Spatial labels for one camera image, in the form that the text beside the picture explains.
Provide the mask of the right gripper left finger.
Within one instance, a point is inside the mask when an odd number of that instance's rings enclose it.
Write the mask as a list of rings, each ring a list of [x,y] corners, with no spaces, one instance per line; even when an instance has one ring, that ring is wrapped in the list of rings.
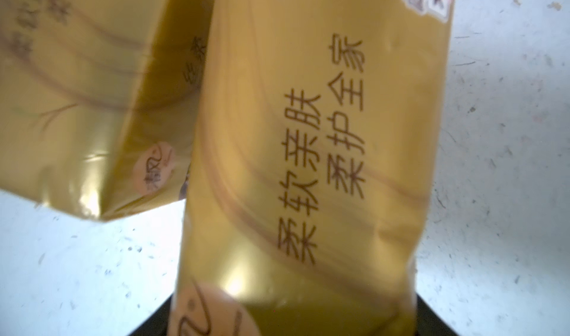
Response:
[[[129,336],[166,336],[173,294]]]

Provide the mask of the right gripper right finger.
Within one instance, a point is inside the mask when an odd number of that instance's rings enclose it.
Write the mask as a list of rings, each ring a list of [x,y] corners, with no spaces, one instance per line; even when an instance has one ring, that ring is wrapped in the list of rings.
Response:
[[[415,336],[457,336],[429,305],[417,295],[417,330]]]

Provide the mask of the gold tissue pack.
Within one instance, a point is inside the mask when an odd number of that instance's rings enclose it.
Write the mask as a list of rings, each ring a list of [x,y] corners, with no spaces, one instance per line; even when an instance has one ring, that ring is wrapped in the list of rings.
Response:
[[[89,220],[183,199],[214,0],[1,0],[1,189]]]
[[[169,335],[415,335],[454,0],[215,0]]]

